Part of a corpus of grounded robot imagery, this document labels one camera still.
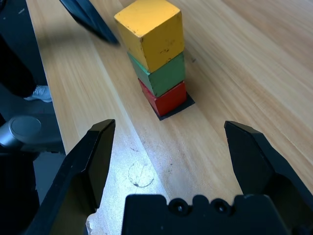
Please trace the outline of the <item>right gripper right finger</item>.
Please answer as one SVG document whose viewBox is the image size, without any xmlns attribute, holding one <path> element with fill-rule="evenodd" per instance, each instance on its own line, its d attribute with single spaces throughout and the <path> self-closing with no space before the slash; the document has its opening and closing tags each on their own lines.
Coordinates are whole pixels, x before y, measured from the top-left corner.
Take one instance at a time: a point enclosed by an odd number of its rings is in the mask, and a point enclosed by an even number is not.
<svg viewBox="0 0 313 235">
<path fill-rule="evenodd" d="M 226 121 L 233 171 L 243 194 L 268 196 L 291 232 L 313 230 L 313 195 L 263 133 Z"/>
</svg>

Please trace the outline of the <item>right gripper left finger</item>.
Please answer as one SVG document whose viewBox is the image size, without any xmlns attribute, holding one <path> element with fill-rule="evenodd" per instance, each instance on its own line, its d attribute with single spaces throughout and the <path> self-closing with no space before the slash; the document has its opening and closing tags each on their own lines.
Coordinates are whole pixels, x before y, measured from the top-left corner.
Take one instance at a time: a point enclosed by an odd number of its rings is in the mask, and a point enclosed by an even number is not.
<svg viewBox="0 0 313 235">
<path fill-rule="evenodd" d="M 94 124 L 67 154 L 27 235 L 84 235 L 100 207 L 108 176 L 115 120 Z"/>
</svg>

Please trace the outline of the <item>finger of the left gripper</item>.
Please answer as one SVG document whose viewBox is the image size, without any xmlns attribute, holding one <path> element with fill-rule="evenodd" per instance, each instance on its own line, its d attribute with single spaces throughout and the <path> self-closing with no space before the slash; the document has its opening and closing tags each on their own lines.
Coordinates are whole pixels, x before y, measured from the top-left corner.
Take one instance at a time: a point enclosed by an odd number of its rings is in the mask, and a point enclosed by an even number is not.
<svg viewBox="0 0 313 235">
<path fill-rule="evenodd" d="M 83 28 L 110 44 L 119 44 L 118 39 L 89 0 L 60 0 L 60 2 Z"/>
</svg>

